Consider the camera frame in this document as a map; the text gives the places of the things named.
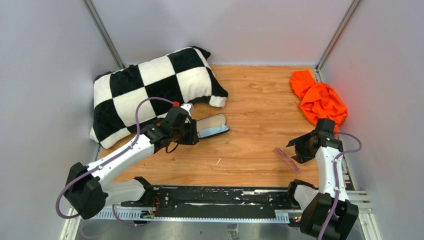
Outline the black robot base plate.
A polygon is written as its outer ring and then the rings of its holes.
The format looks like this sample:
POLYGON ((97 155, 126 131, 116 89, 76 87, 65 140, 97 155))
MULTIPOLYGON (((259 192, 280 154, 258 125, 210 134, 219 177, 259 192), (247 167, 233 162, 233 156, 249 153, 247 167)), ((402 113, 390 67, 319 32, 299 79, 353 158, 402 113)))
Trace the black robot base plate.
POLYGON ((150 208, 157 217, 179 219, 265 220, 276 211, 300 212, 287 187, 155 185, 141 200, 121 207, 150 208))

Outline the pink transparent sunglasses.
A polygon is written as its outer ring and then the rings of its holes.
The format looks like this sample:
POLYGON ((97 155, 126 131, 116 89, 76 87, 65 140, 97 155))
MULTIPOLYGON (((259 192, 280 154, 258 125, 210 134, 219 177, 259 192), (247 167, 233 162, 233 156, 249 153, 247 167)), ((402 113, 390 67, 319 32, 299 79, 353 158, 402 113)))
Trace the pink transparent sunglasses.
POLYGON ((298 166, 293 162, 293 160, 279 147, 276 147, 274 149, 278 157, 283 160, 283 162, 295 173, 300 174, 301 170, 298 168, 298 166))

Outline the black glasses case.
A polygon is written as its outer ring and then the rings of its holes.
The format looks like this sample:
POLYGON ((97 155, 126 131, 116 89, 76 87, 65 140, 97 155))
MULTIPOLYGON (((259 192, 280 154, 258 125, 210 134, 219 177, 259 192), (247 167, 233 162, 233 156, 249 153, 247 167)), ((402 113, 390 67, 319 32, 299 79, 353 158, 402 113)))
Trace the black glasses case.
POLYGON ((216 114, 196 122, 197 136, 200 140, 212 138, 230 131, 224 114, 216 114))

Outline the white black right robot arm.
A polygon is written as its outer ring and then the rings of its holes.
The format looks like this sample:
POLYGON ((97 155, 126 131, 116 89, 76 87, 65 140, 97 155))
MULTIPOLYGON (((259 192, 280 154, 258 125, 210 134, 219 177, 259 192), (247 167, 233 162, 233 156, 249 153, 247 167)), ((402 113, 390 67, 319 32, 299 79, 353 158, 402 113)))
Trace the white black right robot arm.
POLYGON ((318 119, 315 129, 288 142, 292 157, 299 164, 316 160, 319 186, 295 179, 285 195, 286 204, 302 210, 300 231, 317 240, 345 240, 352 230, 359 208, 351 203, 342 170, 342 158, 348 153, 335 136, 334 120, 318 119))

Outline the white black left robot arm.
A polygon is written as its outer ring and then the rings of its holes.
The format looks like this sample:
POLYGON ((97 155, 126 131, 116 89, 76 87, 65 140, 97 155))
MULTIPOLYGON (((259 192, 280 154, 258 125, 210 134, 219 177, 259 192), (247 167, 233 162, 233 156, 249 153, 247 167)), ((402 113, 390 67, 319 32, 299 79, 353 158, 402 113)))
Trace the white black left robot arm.
POLYGON ((128 144, 111 155, 88 165, 74 164, 56 202, 59 204, 65 197, 76 210, 76 215, 84 220, 93 218, 104 207, 121 202, 135 201, 142 207, 149 206, 153 193, 139 179, 112 181, 138 161, 167 149, 171 143, 197 144, 197 121, 192 119, 192 108, 191 103, 174 106, 159 124, 145 126, 128 144))

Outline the light blue cleaning cloth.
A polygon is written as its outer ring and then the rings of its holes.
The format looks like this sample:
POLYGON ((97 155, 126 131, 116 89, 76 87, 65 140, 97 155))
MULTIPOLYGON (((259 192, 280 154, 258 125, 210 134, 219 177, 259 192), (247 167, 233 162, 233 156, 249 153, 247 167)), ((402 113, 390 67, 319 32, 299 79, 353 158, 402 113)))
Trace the light blue cleaning cloth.
POLYGON ((227 133, 229 130, 230 130, 229 126, 225 124, 221 124, 219 126, 200 130, 198 133, 198 137, 199 139, 208 139, 208 138, 212 138, 212 137, 227 133))

